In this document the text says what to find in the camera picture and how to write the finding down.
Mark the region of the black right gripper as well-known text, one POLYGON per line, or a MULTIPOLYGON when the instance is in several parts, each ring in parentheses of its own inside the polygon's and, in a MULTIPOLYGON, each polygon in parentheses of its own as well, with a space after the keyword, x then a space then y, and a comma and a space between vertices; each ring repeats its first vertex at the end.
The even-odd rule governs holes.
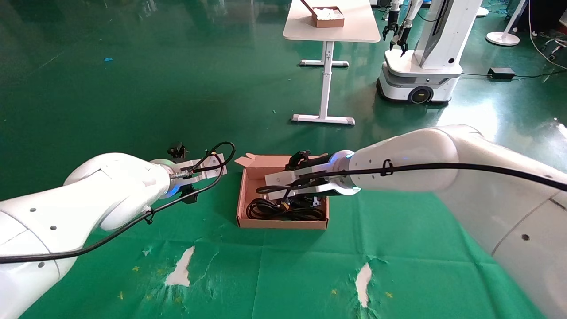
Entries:
MULTIPOLYGON (((299 151, 290 157, 287 163, 287 170, 294 171, 299 169, 304 169, 306 167, 312 167, 317 165, 325 165, 330 162, 332 158, 331 154, 326 154, 324 156, 309 158, 310 150, 299 151)), ((322 210, 324 204, 324 197, 316 195, 305 195, 304 206, 308 209, 322 210)))

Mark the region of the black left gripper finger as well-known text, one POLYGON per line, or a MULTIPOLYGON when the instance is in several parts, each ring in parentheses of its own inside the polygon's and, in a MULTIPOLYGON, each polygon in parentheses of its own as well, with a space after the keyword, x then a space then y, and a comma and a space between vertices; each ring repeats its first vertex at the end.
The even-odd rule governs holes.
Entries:
POLYGON ((197 202, 198 194, 193 194, 196 191, 198 191, 198 189, 196 189, 192 184, 181 186, 179 188, 180 202, 183 202, 187 205, 197 202))
POLYGON ((187 150, 181 141, 173 143, 167 150, 172 161, 186 161, 187 150))

